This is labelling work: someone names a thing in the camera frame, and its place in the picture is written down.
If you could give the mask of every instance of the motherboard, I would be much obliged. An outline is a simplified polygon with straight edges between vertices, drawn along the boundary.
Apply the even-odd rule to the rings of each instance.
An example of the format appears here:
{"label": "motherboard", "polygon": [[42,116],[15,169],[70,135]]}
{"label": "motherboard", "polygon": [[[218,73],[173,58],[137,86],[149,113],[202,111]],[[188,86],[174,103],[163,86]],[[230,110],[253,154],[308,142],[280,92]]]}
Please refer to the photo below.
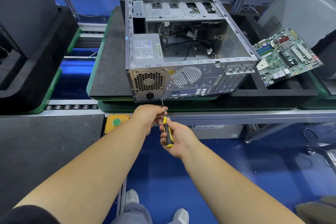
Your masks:
{"label": "motherboard", "polygon": [[323,65],[291,28],[261,40],[254,49],[262,58],[257,69],[266,86]]}

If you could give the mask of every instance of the person's left hand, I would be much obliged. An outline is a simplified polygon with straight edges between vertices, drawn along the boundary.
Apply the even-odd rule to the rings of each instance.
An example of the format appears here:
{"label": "person's left hand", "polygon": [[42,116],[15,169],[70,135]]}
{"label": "person's left hand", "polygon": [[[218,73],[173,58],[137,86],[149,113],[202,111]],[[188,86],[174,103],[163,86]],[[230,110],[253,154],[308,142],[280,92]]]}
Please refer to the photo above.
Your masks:
{"label": "person's left hand", "polygon": [[140,105],[135,109],[131,119],[134,119],[139,124],[143,125],[145,127],[146,135],[149,135],[153,124],[158,124],[163,120],[163,112],[167,114],[166,110],[168,110],[168,107],[166,106]]}

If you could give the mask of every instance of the person's right hand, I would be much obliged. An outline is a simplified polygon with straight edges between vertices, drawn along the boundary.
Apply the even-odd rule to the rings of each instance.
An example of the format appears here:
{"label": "person's right hand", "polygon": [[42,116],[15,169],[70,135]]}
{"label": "person's right hand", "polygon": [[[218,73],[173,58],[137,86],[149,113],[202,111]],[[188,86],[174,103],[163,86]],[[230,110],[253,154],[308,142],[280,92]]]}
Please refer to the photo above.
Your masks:
{"label": "person's right hand", "polygon": [[166,146],[167,133],[164,132],[162,121],[159,122],[162,147],[176,158],[183,158],[188,151],[193,150],[199,143],[195,134],[185,125],[173,122],[167,117],[167,124],[170,127],[174,145],[170,149]]}

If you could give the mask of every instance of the forearm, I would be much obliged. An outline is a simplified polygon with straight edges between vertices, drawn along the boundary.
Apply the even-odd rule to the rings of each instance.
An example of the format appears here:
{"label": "forearm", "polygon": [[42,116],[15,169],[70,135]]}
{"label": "forearm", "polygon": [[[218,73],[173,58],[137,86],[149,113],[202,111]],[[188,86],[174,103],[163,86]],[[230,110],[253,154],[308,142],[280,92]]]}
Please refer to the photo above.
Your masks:
{"label": "forearm", "polygon": [[99,139],[31,193],[20,205],[38,205],[61,223],[102,223],[145,139],[132,119]]}
{"label": "forearm", "polygon": [[219,223],[303,224],[202,143],[197,142],[182,161]]}

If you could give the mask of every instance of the yellow and black screwdriver handle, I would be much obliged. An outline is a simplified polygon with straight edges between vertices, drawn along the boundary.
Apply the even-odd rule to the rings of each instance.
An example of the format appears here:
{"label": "yellow and black screwdriver handle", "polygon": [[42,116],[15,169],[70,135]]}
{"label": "yellow and black screwdriver handle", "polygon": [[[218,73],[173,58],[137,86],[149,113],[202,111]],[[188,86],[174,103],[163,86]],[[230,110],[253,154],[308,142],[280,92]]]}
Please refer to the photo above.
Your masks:
{"label": "yellow and black screwdriver handle", "polygon": [[163,123],[164,132],[167,133],[166,146],[168,148],[171,148],[174,145],[174,141],[173,141],[173,136],[171,135],[170,127],[168,127],[168,124],[167,124],[167,117],[166,116],[163,118],[162,123]]}

